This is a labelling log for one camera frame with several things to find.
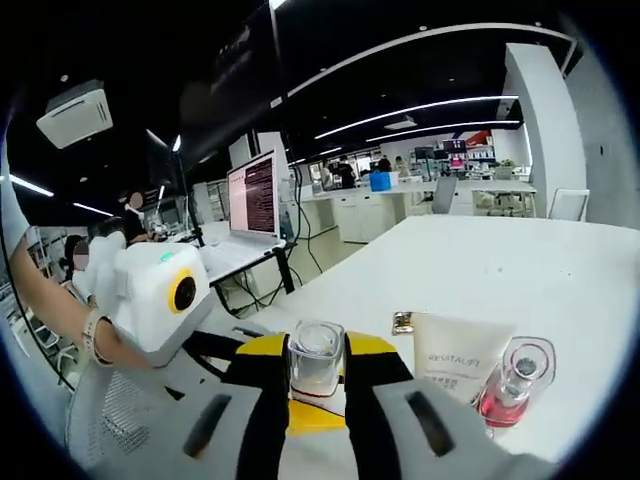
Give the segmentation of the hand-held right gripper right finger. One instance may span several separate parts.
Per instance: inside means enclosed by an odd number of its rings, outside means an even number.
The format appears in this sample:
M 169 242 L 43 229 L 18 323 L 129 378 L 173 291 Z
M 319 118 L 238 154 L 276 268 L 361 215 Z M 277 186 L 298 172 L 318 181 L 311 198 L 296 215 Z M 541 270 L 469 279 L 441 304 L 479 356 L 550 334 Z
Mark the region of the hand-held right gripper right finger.
M 361 479 L 550 479 L 555 466 L 491 440 L 481 416 L 413 377 L 386 340 L 345 335 L 345 420 Z

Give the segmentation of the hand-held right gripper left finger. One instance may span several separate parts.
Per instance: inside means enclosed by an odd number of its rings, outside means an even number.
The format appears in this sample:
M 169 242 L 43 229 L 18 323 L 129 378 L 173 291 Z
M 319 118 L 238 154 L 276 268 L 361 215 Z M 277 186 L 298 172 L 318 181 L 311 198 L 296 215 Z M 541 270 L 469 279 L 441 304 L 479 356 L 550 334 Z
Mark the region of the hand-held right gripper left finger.
M 276 479 L 289 423 L 279 332 L 240 346 L 221 382 L 164 409 L 147 443 L 114 462 L 116 479 Z

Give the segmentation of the person's left hand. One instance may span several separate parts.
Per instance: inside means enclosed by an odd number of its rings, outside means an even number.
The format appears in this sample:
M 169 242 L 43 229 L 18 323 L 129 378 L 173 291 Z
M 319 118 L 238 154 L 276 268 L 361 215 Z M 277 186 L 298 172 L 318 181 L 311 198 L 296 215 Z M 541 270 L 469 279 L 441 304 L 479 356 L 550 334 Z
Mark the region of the person's left hand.
M 146 370 L 151 368 L 149 362 L 133 347 L 127 344 L 110 323 L 104 325 L 104 339 L 99 349 L 106 359 L 119 365 Z

